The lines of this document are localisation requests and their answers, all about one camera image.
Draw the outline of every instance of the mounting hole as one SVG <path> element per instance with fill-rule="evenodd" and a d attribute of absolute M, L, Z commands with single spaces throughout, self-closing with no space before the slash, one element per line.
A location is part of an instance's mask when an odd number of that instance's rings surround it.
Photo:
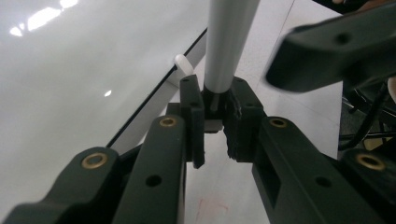
<path fill-rule="evenodd" d="M 151 175 L 146 179 L 146 185 L 149 187 L 157 187 L 163 182 L 160 176 L 158 175 Z"/>
<path fill-rule="evenodd" d="M 190 106 L 192 106 L 192 107 L 195 107 L 195 106 L 198 106 L 199 104 L 198 103 L 196 103 L 196 102 L 192 102 L 192 103 L 190 103 Z"/>
<path fill-rule="evenodd" d="M 345 45 L 350 42 L 352 37 L 348 33 L 342 33 L 334 38 L 335 43 L 338 45 Z"/>
<path fill-rule="evenodd" d="M 160 124 L 163 127 L 173 127 L 176 125 L 176 120 L 173 118 L 164 118 L 160 121 Z"/>
<path fill-rule="evenodd" d="M 385 169 L 386 165 L 379 158 L 369 155 L 369 154 L 358 154 L 356 156 L 356 160 L 361 165 L 377 171 L 382 171 Z"/>
<path fill-rule="evenodd" d="M 315 178 L 315 181 L 317 182 L 318 185 L 322 186 L 323 188 L 329 188 L 332 186 L 332 181 L 330 181 L 328 178 L 323 176 L 318 176 L 317 178 Z"/>
<path fill-rule="evenodd" d="M 105 153 L 95 152 L 84 158 L 84 160 L 81 163 L 81 166 L 84 167 L 85 169 L 92 170 L 101 167 L 106 162 L 107 162 L 107 155 Z"/>
<path fill-rule="evenodd" d="M 277 128 L 286 128 L 288 123 L 283 119 L 270 119 L 270 123 Z"/>

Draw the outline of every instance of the white rod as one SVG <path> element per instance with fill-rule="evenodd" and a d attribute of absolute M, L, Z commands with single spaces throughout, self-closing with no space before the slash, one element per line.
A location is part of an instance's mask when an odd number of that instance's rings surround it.
<path fill-rule="evenodd" d="M 211 0 L 207 27 L 205 87 L 230 89 L 260 0 Z"/>

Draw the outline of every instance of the glossy white floor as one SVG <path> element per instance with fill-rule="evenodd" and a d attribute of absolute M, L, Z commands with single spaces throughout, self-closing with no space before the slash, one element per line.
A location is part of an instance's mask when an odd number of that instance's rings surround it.
<path fill-rule="evenodd" d="M 207 0 L 0 0 L 0 220 L 107 145 L 207 11 Z"/>

